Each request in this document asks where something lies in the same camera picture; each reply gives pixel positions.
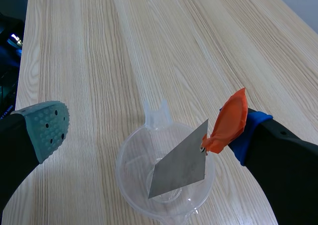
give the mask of gray-green gripper pad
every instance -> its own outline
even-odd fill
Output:
[[[70,115],[66,105],[59,101],[38,103],[13,113],[24,116],[39,163],[43,163],[66,138]]]

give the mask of wood grain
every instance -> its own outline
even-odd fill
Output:
[[[280,0],[29,0],[17,107],[60,100],[67,140],[22,183],[4,225],[158,225],[114,178],[144,100],[192,127],[239,88],[251,108],[318,142],[318,36]],[[189,224],[277,224],[231,150]]]

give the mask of measuring cup handle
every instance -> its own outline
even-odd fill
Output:
[[[161,102],[157,111],[151,110],[148,101],[145,101],[144,112],[146,117],[145,126],[150,130],[159,130],[173,123],[167,100]]]

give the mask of white wall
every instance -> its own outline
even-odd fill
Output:
[[[318,0],[283,1],[316,33],[318,33]]]

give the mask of metal scraper blade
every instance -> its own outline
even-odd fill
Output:
[[[208,120],[155,165],[148,198],[204,179],[206,153],[200,151]]]

